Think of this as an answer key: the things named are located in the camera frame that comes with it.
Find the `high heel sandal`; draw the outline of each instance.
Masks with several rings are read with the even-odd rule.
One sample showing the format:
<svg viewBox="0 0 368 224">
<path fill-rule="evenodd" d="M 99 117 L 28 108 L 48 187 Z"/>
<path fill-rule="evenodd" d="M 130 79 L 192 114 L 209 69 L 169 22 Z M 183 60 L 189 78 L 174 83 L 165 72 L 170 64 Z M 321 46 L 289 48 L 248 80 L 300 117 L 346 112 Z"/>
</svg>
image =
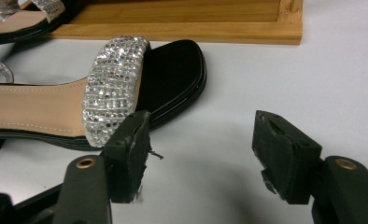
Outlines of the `high heel sandal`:
<svg viewBox="0 0 368 224">
<path fill-rule="evenodd" d="M 0 139 L 95 150 L 134 111 L 150 112 L 151 129 L 163 125 L 191 105 L 205 83 L 205 59 L 193 41 L 150 49 L 144 37 L 120 36 L 99 51 L 88 78 L 53 86 L 0 84 Z"/>
<path fill-rule="evenodd" d="M 75 0 L 32 0 L 40 11 L 21 10 L 18 0 L 0 0 L 0 44 L 19 42 L 53 31 L 70 14 Z"/>
</svg>

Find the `wooden tray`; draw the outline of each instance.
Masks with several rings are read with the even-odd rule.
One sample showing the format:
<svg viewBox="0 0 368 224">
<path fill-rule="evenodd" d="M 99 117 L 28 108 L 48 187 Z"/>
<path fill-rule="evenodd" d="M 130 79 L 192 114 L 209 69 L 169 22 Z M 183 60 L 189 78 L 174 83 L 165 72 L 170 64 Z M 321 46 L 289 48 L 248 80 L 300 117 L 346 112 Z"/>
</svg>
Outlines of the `wooden tray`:
<svg viewBox="0 0 368 224">
<path fill-rule="evenodd" d="M 51 38 L 299 45 L 303 0 L 78 0 L 78 14 Z"/>
</svg>

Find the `sandal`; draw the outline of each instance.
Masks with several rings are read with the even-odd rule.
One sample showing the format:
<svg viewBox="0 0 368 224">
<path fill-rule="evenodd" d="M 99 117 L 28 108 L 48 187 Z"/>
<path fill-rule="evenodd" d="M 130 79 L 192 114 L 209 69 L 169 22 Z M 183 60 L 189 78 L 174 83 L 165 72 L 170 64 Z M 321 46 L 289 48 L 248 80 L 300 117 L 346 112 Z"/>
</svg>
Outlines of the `sandal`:
<svg viewBox="0 0 368 224">
<path fill-rule="evenodd" d="M 20 10 L 18 0 L 0 0 L 0 44 L 44 35 L 59 27 L 74 8 L 74 0 L 32 0 L 41 11 Z"/>
<path fill-rule="evenodd" d="M 144 37 L 120 36 L 99 51 L 87 78 L 51 86 L 0 84 L 0 139 L 96 150 L 134 111 L 150 112 L 151 130 L 163 125 L 191 105 L 205 83 L 205 59 L 195 42 L 150 49 Z"/>
</svg>

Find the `white table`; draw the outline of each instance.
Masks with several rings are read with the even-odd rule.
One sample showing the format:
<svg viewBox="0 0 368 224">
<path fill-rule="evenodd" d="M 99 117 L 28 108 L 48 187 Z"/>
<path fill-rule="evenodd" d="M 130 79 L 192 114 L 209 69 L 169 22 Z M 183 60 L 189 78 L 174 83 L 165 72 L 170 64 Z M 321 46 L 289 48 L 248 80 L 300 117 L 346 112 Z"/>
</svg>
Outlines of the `white table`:
<svg viewBox="0 0 368 224">
<path fill-rule="evenodd" d="M 8 44 L 0 59 L 17 83 L 65 83 L 88 74 L 105 42 Z M 254 115 L 277 113 L 323 146 L 321 158 L 345 156 L 368 168 L 368 1 L 305 0 L 301 46 L 199 45 L 205 91 L 152 132 L 164 160 L 149 158 L 144 200 L 113 204 L 114 223 L 313 223 L 310 205 L 287 205 L 262 183 L 251 149 Z M 66 165 L 86 154 L 8 140 L 0 192 L 19 203 L 61 183 Z"/>
</svg>

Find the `brass ring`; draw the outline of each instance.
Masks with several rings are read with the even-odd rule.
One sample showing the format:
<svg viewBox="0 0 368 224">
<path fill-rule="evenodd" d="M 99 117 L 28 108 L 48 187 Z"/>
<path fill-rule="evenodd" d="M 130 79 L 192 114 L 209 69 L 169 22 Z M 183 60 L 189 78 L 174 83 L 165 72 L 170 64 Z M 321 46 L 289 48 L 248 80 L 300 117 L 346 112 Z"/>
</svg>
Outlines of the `brass ring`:
<svg viewBox="0 0 368 224">
<path fill-rule="evenodd" d="M 342 168 L 347 169 L 347 170 L 357 170 L 359 168 L 352 161 L 348 161 L 348 160 L 345 160 L 345 159 L 337 159 L 337 160 L 335 160 L 335 163 L 337 165 L 341 166 Z"/>
<path fill-rule="evenodd" d="M 96 160 L 92 158 L 85 158 L 77 162 L 78 169 L 87 169 L 96 164 Z"/>
</svg>

